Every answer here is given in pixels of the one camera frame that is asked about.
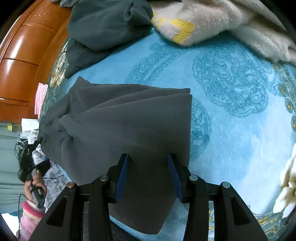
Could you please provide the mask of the left hand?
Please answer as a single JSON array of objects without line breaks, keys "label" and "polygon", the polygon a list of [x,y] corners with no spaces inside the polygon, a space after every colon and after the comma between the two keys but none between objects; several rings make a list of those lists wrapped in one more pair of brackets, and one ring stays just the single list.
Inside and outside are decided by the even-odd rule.
[{"label": "left hand", "polygon": [[43,197],[45,198],[46,195],[47,195],[47,188],[44,184],[44,180],[43,180],[43,177],[42,177],[42,173],[37,170],[36,171],[36,174],[33,176],[33,179],[32,180],[29,180],[29,181],[26,181],[25,184],[24,184],[24,194],[26,196],[26,198],[33,202],[33,203],[36,203],[33,199],[33,196],[31,194],[31,191],[30,191],[30,187],[34,185],[36,187],[40,187],[42,188],[43,190]]}]

